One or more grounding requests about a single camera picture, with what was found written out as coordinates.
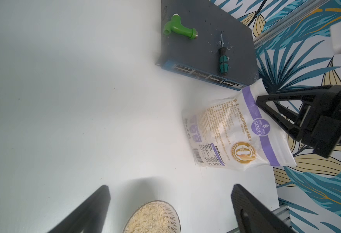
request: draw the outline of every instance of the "black cable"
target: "black cable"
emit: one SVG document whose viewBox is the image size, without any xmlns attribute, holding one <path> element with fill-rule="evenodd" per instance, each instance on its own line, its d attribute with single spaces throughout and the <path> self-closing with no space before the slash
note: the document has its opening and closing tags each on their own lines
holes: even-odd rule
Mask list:
<svg viewBox="0 0 341 233">
<path fill-rule="evenodd" d="M 257 14 L 258 14 L 258 13 L 261 11 L 261 9 L 264 7 L 265 3 L 266 3 L 266 0 L 264 0 L 264 1 L 261 3 L 261 5 L 260 5 L 260 7 L 258 8 L 258 10 L 257 10 L 257 12 L 256 12 L 256 14 L 255 14 L 255 16 L 253 16 L 253 18 L 251 19 L 251 21 L 250 21 L 250 23 L 247 25 L 247 27 L 249 27 L 249 26 L 251 25 L 251 23 L 255 20 Z"/>
</svg>

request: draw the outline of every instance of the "nutrition label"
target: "nutrition label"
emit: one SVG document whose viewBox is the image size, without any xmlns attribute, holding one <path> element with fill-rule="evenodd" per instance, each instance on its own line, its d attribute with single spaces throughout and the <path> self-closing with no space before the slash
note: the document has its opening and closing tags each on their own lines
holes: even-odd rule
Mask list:
<svg viewBox="0 0 341 233">
<path fill-rule="evenodd" d="M 215 147 L 213 143 L 202 144 L 199 145 L 199 147 L 201 150 L 201 155 L 204 157 L 207 164 L 225 166 L 224 162 L 221 159 L 218 148 Z"/>
<path fill-rule="evenodd" d="M 214 136 L 215 144 L 221 148 L 221 152 L 230 160 L 228 148 L 231 145 L 229 133 L 238 122 L 233 122 L 238 116 L 236 109 L 239 104 L 236 99 L 212 106 L 198 114 L 198 128 L 202 138 L 206 141 Z"/>
</svg>

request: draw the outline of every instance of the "white table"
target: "white table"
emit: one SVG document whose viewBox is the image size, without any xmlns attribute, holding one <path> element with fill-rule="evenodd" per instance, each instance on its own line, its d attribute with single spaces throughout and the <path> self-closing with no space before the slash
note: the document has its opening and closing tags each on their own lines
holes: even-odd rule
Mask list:
<svg viewBox="0 0 341 233">
<path fill-rule="evenodd" d="M 278 207 L 271 167 L 194 165 L 181 110 L 236 92 L 155 66 L 160 31 L 155 0 L 0 1 L 1 233 L 46 232 L 103 184 L 103 232 L 160 199 L 182 232 L 225 233 L 235 183 Z"/>
</svg>

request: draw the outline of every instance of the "green faucet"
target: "green faucet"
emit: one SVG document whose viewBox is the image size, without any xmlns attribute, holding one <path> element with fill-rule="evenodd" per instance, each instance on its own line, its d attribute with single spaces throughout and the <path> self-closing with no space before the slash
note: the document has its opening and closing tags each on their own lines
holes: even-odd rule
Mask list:
<svg viewBox="0 0 341 233">
<path fill-rule="evenodd" d="M 165 35 L 169 35 L 171 31 L 180 35 L 185 35 L 191 40 L 198 38 L 198 32 L 196 31 L 196 29 L 184 27 L 181 24 L 181 17 L 178 14 L 174 14 L 171 20 L 164 25 L 163 33 Z"/>
</svg>

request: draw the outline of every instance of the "green screwdriver handle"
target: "green screwdriver handle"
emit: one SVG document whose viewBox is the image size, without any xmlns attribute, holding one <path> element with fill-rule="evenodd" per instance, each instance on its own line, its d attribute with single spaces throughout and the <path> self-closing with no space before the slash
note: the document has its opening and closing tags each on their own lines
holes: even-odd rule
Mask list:
<svg viewBox="0 0 341 233">
<path fill-rule="evenodd" d="M 219 54 L 219 71 L 223 77 L 228 75 L 229 71 L 229 64 L 228 64 L 228 57 L 226 56 L 226 48 L 221 47 L 218 49 Z"/>
</svg>

